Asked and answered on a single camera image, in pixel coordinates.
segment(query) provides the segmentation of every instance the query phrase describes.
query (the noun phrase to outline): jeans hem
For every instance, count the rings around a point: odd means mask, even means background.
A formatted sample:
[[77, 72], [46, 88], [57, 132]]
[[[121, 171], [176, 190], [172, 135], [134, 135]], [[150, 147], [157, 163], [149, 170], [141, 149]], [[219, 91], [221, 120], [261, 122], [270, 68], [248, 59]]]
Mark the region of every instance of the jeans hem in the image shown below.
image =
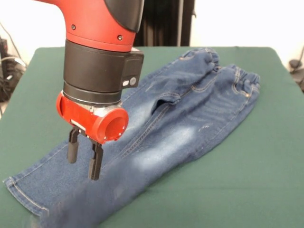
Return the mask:
[[8, 177], [3, 181], [6, 188], [13, 195], [13, 197], [27, 210], [37, 216], [41, 216], [43, 211], [47, 213], [49, 210], [39, 204], [37, 204], [34, 200], [32, 200], [27, 194], [25, 194], [14, 181], [13, 177]]

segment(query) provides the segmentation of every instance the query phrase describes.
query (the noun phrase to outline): cable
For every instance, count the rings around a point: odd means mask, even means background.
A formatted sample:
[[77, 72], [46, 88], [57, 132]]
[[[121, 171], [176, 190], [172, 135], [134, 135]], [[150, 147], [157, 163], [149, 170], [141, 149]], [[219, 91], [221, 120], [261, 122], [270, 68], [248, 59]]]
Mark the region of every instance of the cable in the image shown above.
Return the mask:
[[9, 60], [9, 59], [13, 59], [15, 62], [19, 63], [20, 65], [24, 66], [25, 68], [28, 67], [28, 65], [21, 58], [18, 58], [16, 56], [8, 56], [5, 58], [2, 58], [1, 62], [5, 61], [5, 60]]
[[8, 34], [8, 36], [9, 36], [9, 38], [10, 38], [10, 40], [11, 40], [11, 42], [12, 42], [12, 44], [13, 44], [13, 46], [14, 46], [14, 48], [15, 48], [17, 54], [18, 54], [18, 57], [21, 58], [21, 55], [20, 55], [20, 53], [19, 53], [19, 51], [18, 51], [18, 49], [17, 49], [17, 47], [16, 47], [16, 45], [15, 45], [13, 39], [12, 39], [10, 33], [4, 28], [4, 26], [2, 25], [1, 22], [0, 22], [0, 26], [1, 26], [1, 27], [3, 28], [3, 30]]
[[303, 53], [304, 53], [304, 46], [303, 46], [303, 48], [302, 48], [302, 52], [301, 52], [301, 55], [300, 55], [298, 64], [297, 64], [297, 66], [294, 68], [294, 70], [293, 70], [291, 73], [294, 73], [294, 72], [299, 68], [299, 66], [300, 66], [300, 64], [301, 64], [301, 60], [302, 60], [302, 58], [303, 58]]

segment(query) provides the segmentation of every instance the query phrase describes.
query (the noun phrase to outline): jeans seam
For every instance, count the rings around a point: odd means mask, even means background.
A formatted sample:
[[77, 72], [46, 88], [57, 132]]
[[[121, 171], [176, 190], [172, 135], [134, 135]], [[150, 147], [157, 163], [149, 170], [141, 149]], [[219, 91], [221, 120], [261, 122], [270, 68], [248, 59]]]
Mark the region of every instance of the jeans seam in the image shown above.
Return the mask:
[[168, 111], [169, 105], [165, 107], [161, 113], [158, 114], [158, 116], [150, 123], [150, 125], [147, 127], [147, 129], [138, 137], [138, 139], [132, 143], [127, 149], [122, 149], [123, 152], [121, 152], [119, 155], [115, 156], [111, 161], [109, 161], [107, 164], [104, 165], [104, 170], [106, 167], [111, 165], [113, 162], [115, 162], [119, 158], [125, 158], [128, 154], [130, 154], [137, 146], [138, 144], [145, 139], [146, 135], [150, 132], [150, 130], [154, 127], [154, 125], [163, 117], [163, 115]]
[[162, 98], [164, 96], [168, 96], [168, 95], [175, 96], [175, 97], [180, 97], [180, 95], [178, 93], [164, 93], [161, 96], [159, 96], [158, 99]]
[[10, 178], [10, 180], [12, 181], [12, 185], [15, 187], [15, 189], [22, 195], [22, 196], [24, 196], [29, 202], [31, 202], [33, 205], [35, 205], [36, 207], [38, 207], [38, 208], [40, 208], [40, 209], [42, 209], [42, 210], [45, 210], [47, 213], [49, 213], [49, 210], [47, 209], [47, 208], [45, 208], [45, 207], [42, 207], [42, 206], [40, 206], [39, 204], [37, 204], [35, 201], [33, 201], [30, 197], [28, 197], [23, 191], [21, 191], [18, 187], [17, 187], [17, 185], [16, 185], [16, 183], [14, 182], [14, 180], [11, 178], [11, 177], [9, 177]]
[[58, 149], [52, 156], [50, 156], [45, 162], [43, 162], [42, 164], [40, 164], [39, 166], [37, 166], [36, 168], [34, 168], [33, 170], [31, 170], [30, 172], [28, 172], [26, 175], [24, 175], [23, 177], [14, 180], [14, 182], [12, 184], [17, 183], [18, 181], [22, 180], [23, 178], [29, 176], [32, 172], [36, 171], [37, 169], [39, 169], [41, 166], [43, 166], [45, 163], [47, 163], [50, 159], [52, 159], [55, 155], [57, 155], [60, 151], [62, 151], [65, 147], [67, 146], [67, 144], [65, 144], [63, 147], [61, 147], [60, 149]]
[[210, 82], [208, 82], [208, 84], [207, 84], [206, 86], [204, 86], [203, 88], [197, 89], [194, 85], [192, 85], [192, 86], [191, 86], [191, 89], [192, 89], [193, 91], [195, 91], [195, 92], [198, 92], [198, 93], [204, 92], [204, 91], [205, 91], [206, 89], [208, 89], [209, 86], [217, 79], [218, 75], [219, 75], [219, 72], [218, 72], [217, 75], [215, 75], [214, 78], [213, 78]]

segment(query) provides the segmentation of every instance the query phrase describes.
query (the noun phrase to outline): denim fabric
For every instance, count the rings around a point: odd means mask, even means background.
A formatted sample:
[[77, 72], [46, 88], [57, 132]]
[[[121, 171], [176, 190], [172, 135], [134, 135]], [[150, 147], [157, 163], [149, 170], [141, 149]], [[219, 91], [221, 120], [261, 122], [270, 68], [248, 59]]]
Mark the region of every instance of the denim fabric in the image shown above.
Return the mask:
[[163, 174], [221, 143], [253, 109], [259, 80], [236, 65], [220, 66], [213, 49], [190, 50], [123, 96], [129, 126], [103, 146], [98, 181], [87, 178], [91, 142], [79, 136], [75, 164], [67, 162], [65, 141], [4, 183], [43, 228], [95, 227]]

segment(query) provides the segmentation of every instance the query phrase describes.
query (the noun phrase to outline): white wall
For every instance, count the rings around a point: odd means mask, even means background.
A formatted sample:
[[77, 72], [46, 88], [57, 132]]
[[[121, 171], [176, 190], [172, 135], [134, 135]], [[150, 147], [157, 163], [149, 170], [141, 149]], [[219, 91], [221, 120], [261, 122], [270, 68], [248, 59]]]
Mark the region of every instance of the white wall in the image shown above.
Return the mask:
[[[33, 0], [0, 0], [0, 6], [6, 9], [0, 21], [26, 62], [38, 47], [64, 46], [57, 7]], [[303, 0], [196, 0], [190, 45], [272, 47], [287, 67], [304, 45], [303, 6]], [[1, 28], [0, 35], [6, 38]]]
[[303, 0], [196, 0], [190, 45], [271, 47], [288, 68], [304, 45], [303, 10]]
[[[29, 63], [38, 47], [61, 47], [66, 28], [56, 6], [34, 0], [0, 0], [0, 22], [11, 34], [21, 57]], [[2, 38], [8, 38], [0, 27]]]

